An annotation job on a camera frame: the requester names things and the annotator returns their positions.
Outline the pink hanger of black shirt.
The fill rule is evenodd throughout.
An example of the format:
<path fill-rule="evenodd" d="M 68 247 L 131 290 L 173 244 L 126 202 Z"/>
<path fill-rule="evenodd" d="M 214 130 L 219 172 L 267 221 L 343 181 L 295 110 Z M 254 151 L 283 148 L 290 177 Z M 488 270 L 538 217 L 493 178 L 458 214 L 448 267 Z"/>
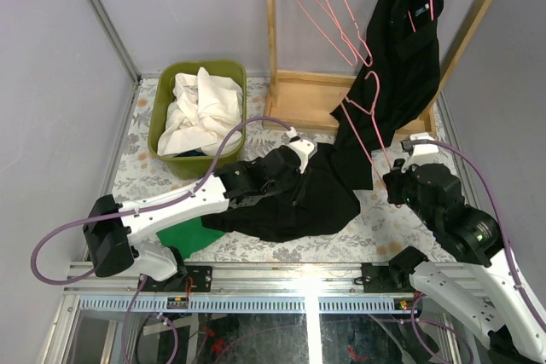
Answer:
<path fill-rule="evenodd" d="M 339 121 L 334 142 L 333 165 L 342 182 L 350 190 L 371 190 L 373 177 L 381 177 L 372 159 L 372 152 L 392 142 L 390 125 L 378 119 L 380 80 L 374 71 L 357 75 L 353 85 L 333 115 Z"/>

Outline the blue plaid shirt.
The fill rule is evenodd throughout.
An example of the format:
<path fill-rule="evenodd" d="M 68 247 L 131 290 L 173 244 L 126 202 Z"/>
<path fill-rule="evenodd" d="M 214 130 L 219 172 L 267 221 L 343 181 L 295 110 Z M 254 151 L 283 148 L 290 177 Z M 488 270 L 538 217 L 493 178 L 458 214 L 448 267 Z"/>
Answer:
<path fill-rule="evenodd" d="M 202 157 L 205 154 L 200 150 L 190 150 L 183 153 L 178 153 L 174 155 L 174 158 L 188 158 L 188 157 Z"/>

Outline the white shirt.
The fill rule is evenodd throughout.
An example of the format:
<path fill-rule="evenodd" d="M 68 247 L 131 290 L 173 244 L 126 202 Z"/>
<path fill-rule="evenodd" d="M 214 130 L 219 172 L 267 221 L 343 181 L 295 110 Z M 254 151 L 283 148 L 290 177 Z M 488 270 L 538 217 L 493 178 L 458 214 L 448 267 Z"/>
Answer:
<path fill-rule="evenodd" d="M 242 121 L 241 86 L 201 67 L 195 75 L 176 74 L 171 93 L 174 101 L 166 110 L 157 154 L 174 157 L 197 149 L 216 155 L 226 135 Z"/>

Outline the pink hanger of white shirt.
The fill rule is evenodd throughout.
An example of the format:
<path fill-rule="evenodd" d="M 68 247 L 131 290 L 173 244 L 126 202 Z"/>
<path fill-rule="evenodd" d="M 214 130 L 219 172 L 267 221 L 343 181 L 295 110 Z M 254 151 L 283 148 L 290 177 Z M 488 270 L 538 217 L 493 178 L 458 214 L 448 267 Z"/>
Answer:
<path fill-rule="evenodd" d="M 341 0 L 345 11 L 348 13 L 348 16 L 351 18 L 351 23 L 354 26 L 357 35 L 356 45 L 347 34 L 347 31 L 343 28 L 343 25 L 340 23 L 340 19 L 336 14 L 335 7 L 330 0 L 313 0 L 326 14 L 326 16 L 332 21 L 335 28 L 339 32 L 340 40 L 348 48 L 349 54 L 343 52 L 341 48 L 336 44 L 336 42 L 326 34 L 326 32 L 315 22 L 311 15 L 307 12 L 306 8 L 301 6 L 300 8 L 304 11 L 305 15 L 310 19 L 311 23 L 315 28 L 324 36 L 324 38 L 334 47 L 338 54 L 345 60 L 350 67 L 355 68 L 359 63 L 362 63 L 366 67 L 371 67 L 374 62 L 374 57 L 372 51 L 363 38 L 362 31 L 358 24 L 357 18 L 354 15 L 352 7 L 348 0 Z"/>

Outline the pink wire hanger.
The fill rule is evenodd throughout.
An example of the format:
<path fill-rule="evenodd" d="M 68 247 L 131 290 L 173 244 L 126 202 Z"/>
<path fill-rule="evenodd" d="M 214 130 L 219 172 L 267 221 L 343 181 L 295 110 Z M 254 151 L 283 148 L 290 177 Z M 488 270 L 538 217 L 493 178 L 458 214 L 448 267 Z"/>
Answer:
<path fill-rule="evenodd" d="M 335 28 L 334 24 L 313 0 L 294 0 L 294 1 L 296 6 L 302 11 L 304 17 L 307 18 L 310 23 L 311 23 L 310 19 L 305 15 L 304 11 L 300 8 L 301 6 L 306 8 L 307 12 L 311 15 L 311 18 L 313 18 L 315 22 L 326 32 L 326 34 L 329 35 L 336 42 L 336 44 L 341 48 L 341 50 L 349 54 L 348 48 L 346 47 L 344 43 L 341 42 L 339 32 Z M 354 35 L 351 33 L 351 30 L 354 29 L 354 26 L 351 23 L 351 18 L 348 16 L 348 13 L 345 11 L 343 3 L 341 2 L 341 0 L 330 0 L 330 1 L 335 7 L 336 14 L 338 15 L 338 18 L 340 19 L 340 23 L 343 25 L 343 28 L 347 31 L 347 34 L 350 36 L 351 40 L 357 45 L 357 43 L 353 40 Z M 338 54 L 338 52 L 334 49 L 334 47 L 324 38 L 324 36 L 318 30 L 317 30 L 317 33 L 326 42 L 328 46 L 333 48 L 333 50 L 341 58 L 341 60 L 343 60 L 342 57 Z"/>

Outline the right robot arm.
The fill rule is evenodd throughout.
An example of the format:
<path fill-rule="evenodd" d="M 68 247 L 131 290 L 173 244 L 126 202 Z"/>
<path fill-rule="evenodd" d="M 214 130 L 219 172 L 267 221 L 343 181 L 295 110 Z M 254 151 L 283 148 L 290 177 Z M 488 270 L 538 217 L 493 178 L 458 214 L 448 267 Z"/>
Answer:
<path fill-rule="evenodd" d="M 363 264 L 363 289 L 422 293 L 470 330 L 493 362 L 543 363 L 545 331 L 516 287 L 517 272 L 508 265 L 498 222 L 466 203 L 459 179 L 442 164 L 406 167 L 398 159 L 383 181 L 388 202 L 408 206 L 480 283 L 487 299 L 455 283 L 413 246 L 385 265 Z"/>

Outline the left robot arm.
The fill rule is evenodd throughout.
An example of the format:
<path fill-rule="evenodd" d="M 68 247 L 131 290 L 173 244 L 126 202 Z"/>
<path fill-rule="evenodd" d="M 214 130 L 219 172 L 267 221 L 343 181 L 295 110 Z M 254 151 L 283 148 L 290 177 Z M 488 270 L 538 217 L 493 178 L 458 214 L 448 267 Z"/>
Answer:
<path fill-rule="evenodd" d="M 224 165 L 182 191 L 124 204 L 116 203 L 112 195 L 102 196 L 83 227 L 95 275 L 110 277 L 134 269 L 168 291 L 181 289 L 187 271 L 180 256 L 152 238 L 179 223 L 254 207 L 265 198 L 287 193 L 299 182 L 309 158 L 282 146 L 263 158 Z"/>

